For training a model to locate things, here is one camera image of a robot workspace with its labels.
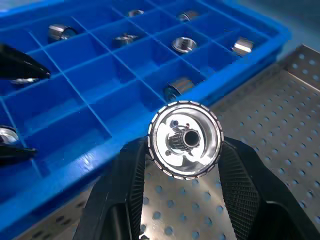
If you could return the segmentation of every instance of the blue plastic tray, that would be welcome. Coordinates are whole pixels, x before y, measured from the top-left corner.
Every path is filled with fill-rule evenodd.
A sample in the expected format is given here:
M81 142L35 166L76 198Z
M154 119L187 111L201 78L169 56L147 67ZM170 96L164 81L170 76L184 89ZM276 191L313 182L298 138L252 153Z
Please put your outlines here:
M133 9L144 10L129 18ZM181 23L177 15L200 16ZM79 35L48 43L48 26ZM0 124L38 149L30 161L0 168L0 239L18 235L92 182L124 143L146 133L163 106L163 88L179 77L197 87L180 99L212 104L275 61L286 28L233 2L214 0L52 0L0 15L0 42L47 66L53 77L16 88L0 81ZM114 48L122 33L138 35ZM198 48L179 55L177 37ZM238 37L254 42L245 57L231 51Z

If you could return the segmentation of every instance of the metal bushing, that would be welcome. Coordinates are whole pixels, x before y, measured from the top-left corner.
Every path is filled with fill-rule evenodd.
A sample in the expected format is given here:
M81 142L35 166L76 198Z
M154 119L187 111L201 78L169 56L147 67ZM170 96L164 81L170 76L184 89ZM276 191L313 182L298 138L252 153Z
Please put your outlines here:
M178 53L187 54L197 48L197 43L189 37L178 37L172 42L172 48Z
M129 35L127 33L124 33L122 36L117 36L113 39L113 45L116 48L121 48L123 46L132 44L138 38L139 37L136 35Z
M0 126L0 144L14 144L19 140L17 132L9 126Z
M17 78L10 80L10 82L15 85L32 84L37 81L39 81L39 78Z
M164 97L167 102L171 102L183 93L194 87L194 83L187 77L181 77L175 82L169 83L168 86L163 90Z
M206 106L185 100L162 107L147 135L151 160L165 174L181 180L210 172L219 161L223 142L217 117Z
M128 12L128 16L129 16L130 18L132 18L132 17L138 16L138 15L142 15L142 14L144 14L144 13L145 13L145 12L142 11L142 10L134 9L134 10L131 10L131 11Z
M199 16L199 13L193 10L185 11L177 16L181 22L189 22Z
M77 34L78 32L70 26L65 26L63 24L52 24L49 26L48 36L51 42L67 40Z
M232 50L239 56L244 56L252 52L254 43L244 37L240 37L232 47Z

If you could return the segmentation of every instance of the hole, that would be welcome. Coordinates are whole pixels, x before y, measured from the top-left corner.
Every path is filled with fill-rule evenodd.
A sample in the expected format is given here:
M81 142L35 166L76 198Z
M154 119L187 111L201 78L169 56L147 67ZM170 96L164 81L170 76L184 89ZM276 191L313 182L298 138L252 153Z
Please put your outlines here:
M157 220L157 219L159 219L160 217L161 217L161 213L160 213L159 211L155 211L155 212L153 213L153 216L152 216L153 219Z
M155 191L159 194L162 192L162 186L158 185L158 186L155 186Z
M192 186L195 187L199 184L199 181L197 179L192 180Z
M167 235L167 236L172 235L173 232L174 232L174 229L173 229L172 226L167 226L167 227L164 229L164 234Z
M82 202L79 202L79 203L75 206L75 208L76 208L76 209L83 208L85 205L86 205L86 201L82 201Z
M209 192L204 192L203 197L204 197L204 200L208 202L211 199L211 194Z
M141 226L140 226L140 231L141 232L145 232L146 231L146 229L147 229L147 226L146 225L144 225L144 224L142 224Z
M52 236L52 234L51 234L51 233L48 233L48 234L46 234L46 235L44 235L44 236L42 237L42 240L47 240L47 239L49 239L51 236Z
M150 202L149 198L147 198L146 196L143 198L143 204L144 205L148 205Z
M185 221L187 221L187 216L185 216L184 213L181 213L179 216L179 220L184 223Z
M185 190L185 188L184 188L183 186L180 187L179 193L180 193L181 195L186 195L186 190Z
M147 173L147 174L145 175L145 179L149 180L150 178L151 178L151 173Z
M65 220L61 225L68 225L69 223L71 223L72 219L69 218L67 220Z
M184 134L184 143L191 148L195 148L200 142L199 133L195 130L188 130Z
M176 205L173 200L168 200L167 204L168 204L168 208L170 209L172 209Z
M217 206L216 211L218 214L222 214L224 212L224 208L222 206Z
M280 174L284 174L284 173L285 173L285 170L281 167L281 168L278 169L278 172L279 172Z
M199 232L197 232L197 231L192 232L192 239L193 240L197 240L199 237L200 237Z
M303 170L299 170L299 174L300 174L301 176L304 176L304 175L306 175L306 172L303 171Z
M56 222L56 223L59 223L59 222L61 222L63 219L65 219L65 216L58 216L58 217L55 219L55 222Z
M37 231L35 234L32 235L33 239L36 239L38 237L40 237L44 232L43 231Z
M204 217L204 224L207 224L209 227L211 227L213 225L211 218L208 216L205 216Z
M199 206L198 203L196 203L196 202L193 202L193 203L192 203L192 209L193 209L193 210L198 210L199 208L200 208L200 206Z
M303 208L303 209L306 208L306 204L304 203L304 201L300 201L300 202L299 202L299 205L300 205L300 207Z

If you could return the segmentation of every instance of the perforated metal sheet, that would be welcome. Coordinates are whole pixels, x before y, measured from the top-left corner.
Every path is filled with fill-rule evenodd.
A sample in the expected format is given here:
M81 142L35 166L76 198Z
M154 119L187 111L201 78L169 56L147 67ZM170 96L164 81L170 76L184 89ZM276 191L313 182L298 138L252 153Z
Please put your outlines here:
M211 110L224 135L252 146L320 231L319 71L320 54L302 46ZM236 239L217 167L197 182L168 177L152 163L145 172L141 224L151 240Z

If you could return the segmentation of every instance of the black clamp jaw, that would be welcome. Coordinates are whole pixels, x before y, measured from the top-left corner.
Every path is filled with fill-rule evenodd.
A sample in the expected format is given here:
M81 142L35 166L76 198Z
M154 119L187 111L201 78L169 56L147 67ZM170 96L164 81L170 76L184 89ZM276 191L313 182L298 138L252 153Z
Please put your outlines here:
M50 71L29 55L0 43L0 79L2 81L40 80L49 79L50 76ZM34 148L20 147L14 143L8 144L0 136L0 166L12 165L28 160L36 152Z

